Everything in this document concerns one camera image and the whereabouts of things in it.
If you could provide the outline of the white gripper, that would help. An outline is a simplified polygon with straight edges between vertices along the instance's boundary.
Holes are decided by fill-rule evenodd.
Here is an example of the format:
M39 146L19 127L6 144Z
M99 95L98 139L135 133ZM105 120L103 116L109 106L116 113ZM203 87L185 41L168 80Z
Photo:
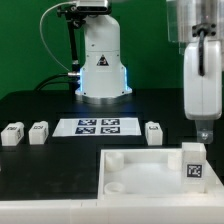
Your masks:
M222 53L219 41L204 42L205 74L199 74L198 42L190 43L184 53L184 110L196 120L197 141L213 142L214 121L222 113Z

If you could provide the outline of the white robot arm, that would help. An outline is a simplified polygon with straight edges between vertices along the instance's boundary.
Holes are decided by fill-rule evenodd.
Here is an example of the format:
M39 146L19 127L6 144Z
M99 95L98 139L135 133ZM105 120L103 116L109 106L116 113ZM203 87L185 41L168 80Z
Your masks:
M184 43L184 111L196 124L197 140L213 141L222 114L224 0L166 0L168 35ZM85 64L77 94L84 100L114 101L131 92L120 61L120 30L108 0L78 0L84 15Z

